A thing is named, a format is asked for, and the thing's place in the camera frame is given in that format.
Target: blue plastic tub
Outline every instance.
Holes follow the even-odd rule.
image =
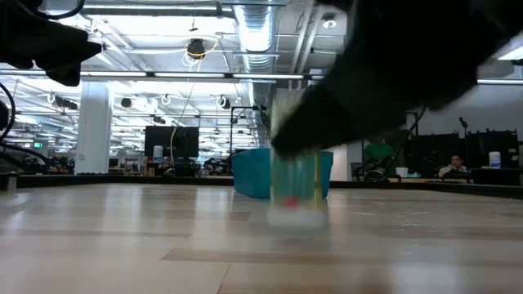
[[[323,197],[329,194],[332,152],[321,152],[321,184]],[[270,199],[270,150],[251,149],[232,157],[235,190],[258,199]]]

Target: wooden floor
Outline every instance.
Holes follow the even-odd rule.
[[[523,292],[522,201],[332,190],[319,233],[274,231],[267,207],[223,187],[3,194],[0,292]]]

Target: red object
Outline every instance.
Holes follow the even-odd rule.
[[[286,208],[297,208],[298,204],[299,199],[296,196],[288,196],[284,201],[284,205]]]

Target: green object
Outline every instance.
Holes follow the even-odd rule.
[[[371,143],[365,147],[365,162],[372,159],[381,160],[394,157],[394,149],[385,143]]]

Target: ventilation duct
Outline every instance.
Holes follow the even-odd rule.
[[[272,52],[275,46],[276,8],[270,6],[236,6],[234,7],[238,20],[238,34],[242,51]],[[275,67],[273,56],[243,56],[244,68],[248,73],[272,73]],[[275,89],[267,83],[250,83],[249,99],[251,105],[267,107],[270,105]],[[257,123],[257,135],[261,145],[268,141],[269,115],[254,112]]]

